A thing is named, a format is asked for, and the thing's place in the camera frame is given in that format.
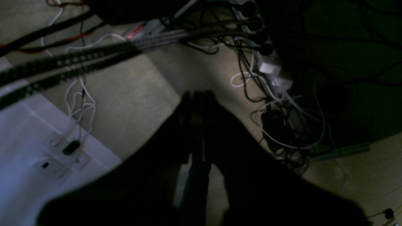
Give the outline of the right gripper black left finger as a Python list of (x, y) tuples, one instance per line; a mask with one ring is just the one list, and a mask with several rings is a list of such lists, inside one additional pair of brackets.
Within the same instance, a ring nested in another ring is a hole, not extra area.
[(154, 135), (118, 167), (47, 202), (39, 226), (177, 226), (173, 206), (180, 168), (188, 162), (186, 92)]

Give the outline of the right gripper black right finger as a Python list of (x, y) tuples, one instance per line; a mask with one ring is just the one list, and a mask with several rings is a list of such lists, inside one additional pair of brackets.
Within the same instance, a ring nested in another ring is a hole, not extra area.
[(211, 91), (205, 95), (206, 159), (222, 173), (229, 201), (223, 226), (369, 226), (357, 204), (275, 160)]

